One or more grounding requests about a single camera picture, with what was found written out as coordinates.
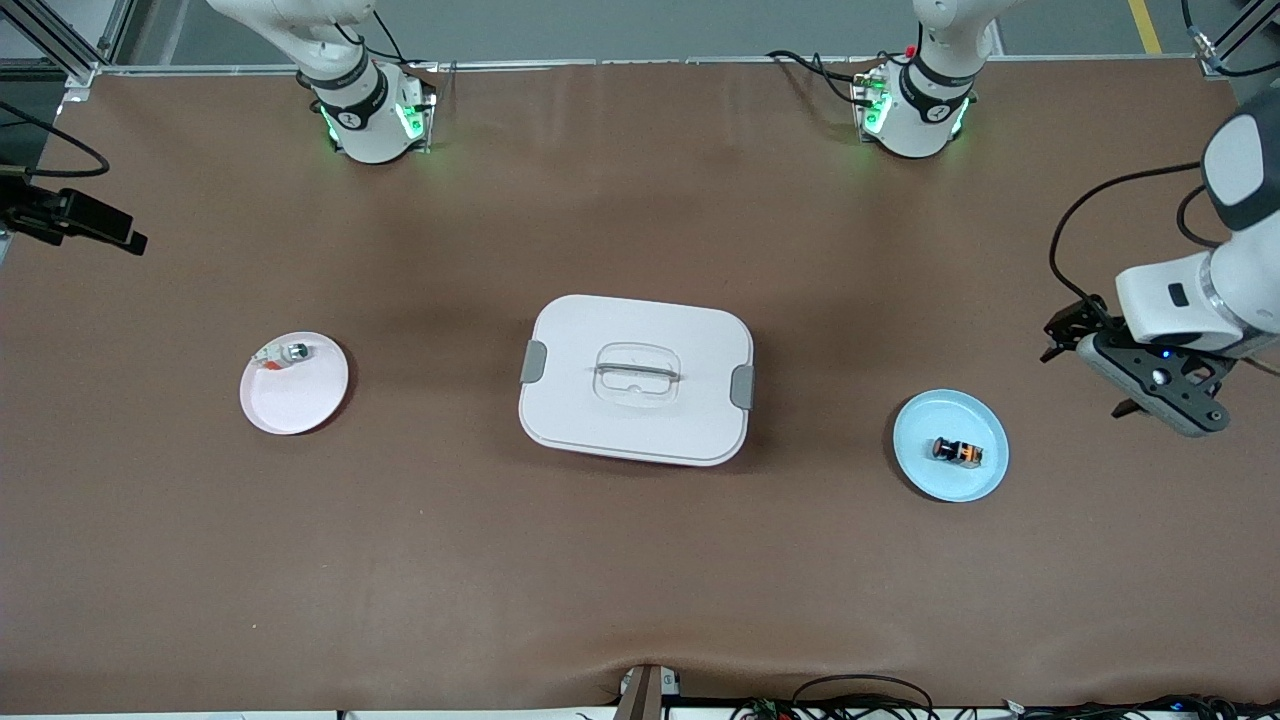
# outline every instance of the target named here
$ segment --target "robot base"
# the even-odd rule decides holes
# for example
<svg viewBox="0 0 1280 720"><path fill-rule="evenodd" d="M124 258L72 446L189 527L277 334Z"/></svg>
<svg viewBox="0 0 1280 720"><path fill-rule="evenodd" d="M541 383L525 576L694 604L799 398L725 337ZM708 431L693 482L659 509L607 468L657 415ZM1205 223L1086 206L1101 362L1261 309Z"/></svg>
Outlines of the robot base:
<svg viewBox="0 0 1280 720"><path fill-rule="evenodd" d="M854 88L854 97L870 108L854 106L854 119L864 142L876 141L904 158L928 158L942 150L960 132L969 100L955 111L954 122L927 123L920 113L892 88L906 68L888 60L867 73L867 85Z"/></svg>
<svg viewBox="0 0 1280 720"><path fill-rule="evenodd" d="M378 69L393 90L365 129L347 129L324 115L334 150L371 165L390 163L406 152L430 151L435 92L424 91L422 81L396 65L379 63Z"/></svg>

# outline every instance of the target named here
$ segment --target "gray floor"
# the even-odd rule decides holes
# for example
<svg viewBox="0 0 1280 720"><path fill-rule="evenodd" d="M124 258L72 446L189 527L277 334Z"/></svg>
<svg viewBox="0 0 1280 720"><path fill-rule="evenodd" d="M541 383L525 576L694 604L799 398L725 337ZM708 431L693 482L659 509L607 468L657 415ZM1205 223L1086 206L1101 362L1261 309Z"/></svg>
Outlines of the gray floor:
<svg viewBox="0 0 1280 720"><path fill-rule="evenodd" d="M140 9L125 31L118 64L287 63L275 47L214 12L205 0L137 1ZM1161 50L1189 53L1179 0L1146 4ZM1197 23L1215 38L1243 4L1192 3ZM684 60L760 56L780 47L832 56L873 55L915 40L909 0L380 0L379 9L407 56L462 63ZM1010 55L1144 53L1128 0L1029 0L1001 17L1000 27ZM366 23L360 32L371 46L390 49L376 24ZM0 46L0 69L5 55ZM1230 65L1251 68L1276 58L1280 33L1268 24L1230 58ZM1274 72L1234 81L1233 86L1243 100L1277 77L1280 72ZM0 82L0 95L51 118L60 87L58 82ZM40 152L41 137L41 131L29 126L0 128L0 156L32 159Z"/></svg>

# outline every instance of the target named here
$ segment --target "wire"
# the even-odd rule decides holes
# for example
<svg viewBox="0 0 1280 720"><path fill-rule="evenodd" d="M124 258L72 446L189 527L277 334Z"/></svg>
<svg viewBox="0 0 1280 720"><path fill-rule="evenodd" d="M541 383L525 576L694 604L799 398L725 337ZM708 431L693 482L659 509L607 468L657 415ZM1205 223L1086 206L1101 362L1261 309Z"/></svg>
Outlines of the wire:
<svg viewBox="0 0 1280 720"><path fill-rule="evenodd" d="M837 79L841 81L841 82L856 82L856 77L855 76L847 76L845 73L833 73L833 72L828 70L827 65L824 65L822 63L822 55L819 55L817 53L813 54L813 61L812 63L809 60L805 60L800 55L796 55L795 53L792 53L790 50L774 50L773 53L768 53L765 56L767 58L773 58L773 59L786 58L788 60L795 60L797 64L800 64L800 67L803 67L804 69L809 70L810 73L817 73L817 74L822 76L823 79L827 81L827 87L829 87L831 91L836 94L836 97L840 97L841 100L844 100L845 102L849 102L850 105L858 105L859 108L870 108L872 106L872 104L870 104L869 100L863 100L860 97L856 97L856 99L855 97L850 97L849 95L845 95L838 87L836 87L836 81Z"/></svg>
<svg viewBox="0 0 1280 720"><path fill-rule="evenodd" d="M401 53L399 42L396 42L396 36L392 35L392 31L387 27L387 23L383 22L383 17L378 14L378 10L374 10L374 19L378 20L378 27L383 28L383 35L387 36L387 40L392 41L392 49L396 50L396 56L399 58L401 64L407 65L408 60L406 60L404 54Z"/></svg>
<svg viewBox="0 0 1280 720"><path fill-rule="evenodd" d="M790 50L774 50L773 53L765 54L765 58L773 58L773 59L786 58L788 60L794 60L801 68L809 70L810 73L819 74L819 76L823 74L823 70L819 69L817 65L810 64L809 60L805 60L804 58L801 58L800 55L796 55L795 53L792 53ZM846 76L844 73L833 73L831 70L827 70L826 74L829 76L829 77L832 77L833 79L838 79L838 81L844 81L844 82L854 82L854 76Z"/></svg>
<svg viewBox="0 0 1280 720"><path fill-rule="evenodd" d="M849 95L845 95L844 92L841 92L840 88L836 87L836 82L832 79L831 73L827 72L827 65L822 64L822 56L818 55L817 53L813 54L813 61L814 61L815 65L818 65L818 72L820 72L822 77L824 77L827 79L827 87L829 87L831 91L836 94L836 97L840 97L845 102L849 102L850 105L856 105L859 108L870 108L872 106L870 100L863 100L860 97L850 97Z"/></svg>
<svg viewBox="0 0 1280 720"><path fill-rule="evenodd" d="M1187 32L1194 35L1197 31L1194 29L1196 28L1196 22L1192 19L1190 0L1181 0L1181 6L1183 6L1183 22L1187 24ZM1275 14L1275 10L1271 10L1270 13L1266 13L1262 17L1262 20L1258 22L1258 23L1254 23L1254 26L1252 28L1249 28L1249 31L1245 32L1243 36L1240 36L1240 38L1236 40L1235 44L1231 45L1231 47L1229 47L1222 56L1225 58L1226 55L1230 55L1231 51L1235 50L1240 45L1240 42L1244 41L1244 38L1249 37L1260 27L1262 27L1262 23L1265 23L1272 14ZM1231 29L1235 29L1239 24L1240 23L1236 22L1234 26L1231 26ZM1249 76L1257 76L1257 74L1262 74L1262 73L1268 73L1268 72L1271 72L1274 69L1280 68L1280 60L1276 60L1275 63L1270 63L1270 64L1266 64L1266 65L1262 65L1262 67L1258 67L1258 68L1253 68L1253 69L1249 69L1249 70L1233 70L1233 69L1225 67L1222 64L1222 61L1217 59L1217 56L1211 58L1210 61L1208 61L1208 64L1213 69L1213 72L1216 72L1217 74L1220 74L1222 77L1249 77Z"/></svg>
<svg viewBox="0 0 1280 720"><path fill-rule="evenodd" d="M1102 192L1103 190L1107 190L1108 187L1115 187L1117 184L1135 179L1169 176L1172 173L1184 173L1187 170L1194 170L1196 168L1199 168L1199 163L1183 163L1180 165L1167 165L1164 168L1140 170L1137 173L1129 173L1125 176L1111 178L1101 184L1094 186L1093 190L1082 195L1079 200L1073 202L1071 206L1066 209L1066 213L1062 214L1062 219L1057 222L1057 228L1053 229L1053 240L1050 241L1048 243L1048 269L1050 272L1053 273L1053 277L1057 278L1057 282L1062 283L1062 286L1066 287L1066 290L1074 292L1082 301L1084 301L1091 309L1093 309L1093 311L1098 315L1098 318L1102 318L1107 324L1114 324L1114 320L1107 314L1107 311L1103 310L1102 306L1098 305L1098 301L1094 300L1089 293L1080 290L1080 286L1075 284L1066 275L1064 275L1062 270L1060 270L1057 266L1057 245L1062 240L1062 231L1066 228L1066 223L1070 222L1071 215L1074 215L1075 211L1080 209L1080 206L1088 202L1094 195Z"/></svg>
<svg viewBox="0 0 1280 720"><path fill-rule="evenodd" d="M1196 190L1188 192L1187 197L1183 197L1183 201L1178 204L1178 229L1183 233L1183 237L1185 237L1187 240L1194 242L1196 245L1199 245L1201 247L1210 247L1210 249L1212 249L1212 247L1217 247L1219 245L1222 245L1222 243L1212 241L1212 240L1208 240L1208 238L1204 238L1204 237L1201 237L1201 236L1196 234L1196 232L1192 231L1189 227L1187 227L1187 206L1190 205L1192 200L1196 200L1196 196L1198 196L1202 192L1204 192L1204 186L1203 184L1201 184L1201 186L1196 187Z"/></svg>
<svg viewBox="0 0 1280 720"><path fill-rule="evenodd" d="M813 687L817 687L817 685L823 685L823 684L827 684L827 683L840 683L840 682L846 682L846 680L870 680L870 682L876 682L876 683L888 683L888 684L893 684L893 685L901 685L904 688L909 688L909 689L919 693L919 696L924 698L924 705L920 706L919 703L915 703L915 702L908 702L908 701L904 701L901 698L895 698L895 697L883 696L883 694L840 696L837 698L831 698L827 702L840 702L844 707L847 707L849 705L845 702L847 700L854 700L854 698L873 700L873 701L881 701L881 703L884 705L884 707L882 707L883 710L890 710L890 707L908 708L908 710L920 708L920 710L924 710L929 715L929 717L932 717L934 720L937 720L937 717L938 717L938 715L933 711L933 697L931 697L929 693L925 692L924 688L922 688L920 685L916 685L915 683L910 683L908 680L900 680L897 678L891 678L890 675L874 675L874 674L868 674L868 673L851 673L851 674L846 674L846 675L827 675L827 676L823 676L823 678L818 678L815 680L809 680L808 683L804 683L799 688L796 688L796 691L794 693L791 693L791 703L794 705L795 702L797 702L800 700L800 694L804 693L804 691L806 691L809 688L813 688Z"/></svg>
<svg viewBox="0 0 1280 720"><path fill-rule="evenodd" d="M1253 4L1245 8L1244 12L1235 18L1235 22L1231 23L1231 26L1228 27L1216 41L1213 41L1213 45L1221 45L1222 41L1226 40L1226 36L1235 32L1235 28L1240 27L1240 24L1248 19L1249 15L1258 12L1258 8L1261 8L1266 1L1267 0L1253 0ZM1190 8L1188 8L1185 3L1183 4L1183 20L1187 22L1187 24L1194 24L1190 20Z"/></svg>
<svg viewBox="0 0 1280 720"><path fill-rule="evenodd" d="M1253 24L1249 26L1249 29L1242 32L1240 37L1236 37L1235 42L1233 42L1231 45L1229 45L1228 49L1221 53L1221 58L1225 60L1231 53L1235 53L1235 49L1239 47L1240 44L1243 44L1249 37L1253 37L1253 33L1258 32L1258 29L1262 26L1265 26L1267 22L1271 20L1271 15L1276 14L1277 9L1280 9L1280 6L1271 8L1266 13L1262 13L1262 17L1258 18L1257 20L1254 20Z"/></svg>
<svg viewBox="0 0 1280 720"><path fill-rule="evenodd" d="M4 110L10 115L22 118L24 122L28 122L41 129L47 131L51 135L56 135L58 137L65 140L67 142L70 142L79 150L84 151L86 155L96 160L99 165L92 170L46 170L44 168L26 168L27 176L37 178L92 178L106 174L106 172L111 169L111 164L106 161L106 158L104 158L101 152L93 150L88 145L84 145L79 140L76 140L70 135L55 128L52 124L46 123L45 120L41 120L40 118L31 115L23 110L19 110L18 108L14 108L13 105L5 102L4 100L0 100L0 110Z"/></svg>
<svg viewBox="0 0 1280 720"><path fill-rule="evenodd" d="M370 55L376 55L376 56L387 59L387 60L396 60L397 65L406 65L406 64L408 64L399 55L392 55L390 53L383 53L381 50L374 50L372 47L370 47L369 45L365 44L365 37L362 35L356 35L356 37L351 37L349 35L347 35L347 28L342 27L340 24L333 23L333 27L338 28L338 32L342 33L342 38L343 40L346 40L347 42L349 42L352 45L362 45L365 47L365 50L369 51Z"/></svg>

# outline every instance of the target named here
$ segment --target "yellow floor line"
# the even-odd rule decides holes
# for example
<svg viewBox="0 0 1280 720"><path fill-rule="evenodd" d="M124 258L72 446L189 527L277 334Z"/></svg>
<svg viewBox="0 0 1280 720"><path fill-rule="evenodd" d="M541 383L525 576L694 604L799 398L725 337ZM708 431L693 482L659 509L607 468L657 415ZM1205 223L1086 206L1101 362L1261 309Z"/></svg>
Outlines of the yellow floor line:
<svg viewBox="0 0 1280 720"><path fill-rule="evenodd" d="M1147 0L1129 0L1129 12L1133 13L1133 24L1138 26L1138 37L1142 38L1142 49L1148 55L1160 55L1160 37L1156 36L1156 26L1151 24L1151 13L1147 12Z"/></svg>

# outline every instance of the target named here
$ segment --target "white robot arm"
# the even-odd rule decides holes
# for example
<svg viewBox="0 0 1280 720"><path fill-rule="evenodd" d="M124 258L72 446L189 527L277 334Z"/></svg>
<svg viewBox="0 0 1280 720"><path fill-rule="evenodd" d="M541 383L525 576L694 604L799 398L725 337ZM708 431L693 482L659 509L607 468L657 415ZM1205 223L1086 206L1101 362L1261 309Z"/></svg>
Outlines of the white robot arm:
<svg viewBox="0 0 1280 720"><path fill-rule="evenodd" d="M1204 187L1231 237L1212 251L1139 265L1116 277L1123 318L1079 302L1044 331L1042 360L1075 350L1129 400L1181 434L1230 416L1215 396L1235 360L1280 340L1280 91L1240 106L1201 160Z"/></svg>
<svg viewBox="0 0 1280 720"><path fill-rule="evenodd" d="M960 131L973 81L996 49L995 19L1023 0L913 0L920 45L855 90L863 135L891 152L927 158Z"/></svg>
<svg viewBox="0 0 1280 720"><path fill-rule="evenodd" d="M361 163L387 163L428 141L435 95L398 67L375 61L349 26L374 0L209 0L280 49L320 99L338 149Z"/></svg>

